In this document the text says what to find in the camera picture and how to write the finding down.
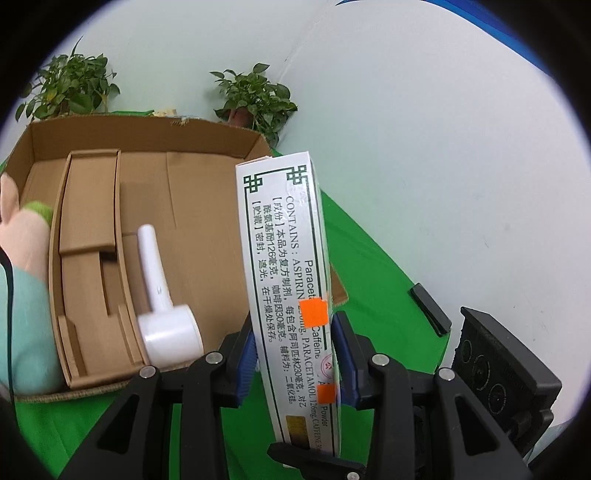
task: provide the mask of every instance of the stuffed animal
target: stuffed animal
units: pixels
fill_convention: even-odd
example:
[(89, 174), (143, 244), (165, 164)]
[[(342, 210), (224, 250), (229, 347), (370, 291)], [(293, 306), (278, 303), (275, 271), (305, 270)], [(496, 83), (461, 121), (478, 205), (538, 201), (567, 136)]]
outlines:
[[(19, 207), (18, 188), (0, 177), (0, 247), (14, 272), (12, 384), (17, 395), (53, 393), (64, 383), (49, 311), (48, 252), (53, 210)], [(0, 270), (0, 383), (8, 387), (6, 275)]]

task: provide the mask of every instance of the orange sticker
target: orange sticker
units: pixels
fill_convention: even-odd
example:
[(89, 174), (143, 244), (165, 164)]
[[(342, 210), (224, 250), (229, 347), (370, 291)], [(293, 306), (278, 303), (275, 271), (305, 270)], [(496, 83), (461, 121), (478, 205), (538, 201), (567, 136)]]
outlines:
[(316, 392), (318, 395), (318, 403), (334, 403), (336, 402), (335, 384), (316, 385)]
[(322, 327), (328, 325), (329, 308), (325, 300), (319, 297), (300, 300), (301, 318), (304, 327)]

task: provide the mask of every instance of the white backdrop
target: white backdrop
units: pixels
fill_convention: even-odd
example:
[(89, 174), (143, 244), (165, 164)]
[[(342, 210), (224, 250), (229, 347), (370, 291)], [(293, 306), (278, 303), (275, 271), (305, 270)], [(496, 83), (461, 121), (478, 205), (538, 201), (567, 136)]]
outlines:
[[(112, 109), (213, 119), (209, 70), (270, 63), (300, 106), (279, 150), (310, 150), (325, 191), (452, 318), (494, 315), (562, 380), (591, 364), (589, 149), (554, 82), (418, 0), (128, 0), (59, 48), (105, 53)], [(0, 158), (25, 126), (9, 121)]]

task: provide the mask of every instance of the plant pot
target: plant pot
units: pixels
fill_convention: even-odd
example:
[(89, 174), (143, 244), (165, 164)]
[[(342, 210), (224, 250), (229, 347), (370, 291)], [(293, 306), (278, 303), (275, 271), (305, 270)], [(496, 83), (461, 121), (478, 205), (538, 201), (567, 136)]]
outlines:
[(230, 110), (230, 116), (228, 117), (228, 123), (236, 127), (252, 128), (254, 117), (245, 106)]

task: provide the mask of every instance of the white hair dryer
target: white hair dryer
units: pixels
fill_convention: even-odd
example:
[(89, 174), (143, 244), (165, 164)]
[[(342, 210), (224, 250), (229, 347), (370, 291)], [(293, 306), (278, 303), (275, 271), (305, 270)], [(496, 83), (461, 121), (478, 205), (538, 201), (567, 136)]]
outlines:
[(139, 259), (152, 313), (138, 316), (151, 365), (166, 368), (203, 355), (199, 327), (188, 305), (173, 305), (152, 225), (138, 229)]

